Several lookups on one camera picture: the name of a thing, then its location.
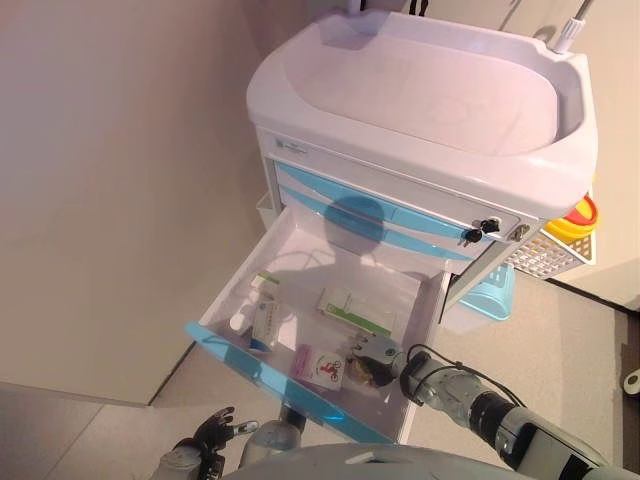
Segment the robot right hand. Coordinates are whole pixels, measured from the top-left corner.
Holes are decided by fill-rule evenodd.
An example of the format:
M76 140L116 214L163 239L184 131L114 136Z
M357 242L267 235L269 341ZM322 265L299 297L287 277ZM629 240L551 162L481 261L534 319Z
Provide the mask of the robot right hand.
M393 339L374 333L360 333L351 342L349 354L369 377L369 384L382 388L398 379L407 357Z

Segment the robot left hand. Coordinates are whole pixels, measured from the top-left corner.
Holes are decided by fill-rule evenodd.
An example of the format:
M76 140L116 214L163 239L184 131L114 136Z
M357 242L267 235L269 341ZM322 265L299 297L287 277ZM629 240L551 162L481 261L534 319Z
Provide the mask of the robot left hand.
M234 413L232 406L218 410L197 428L194 439L209 451L217 452L235 437L254 433L258 429L259 422L256 420L235 423Z

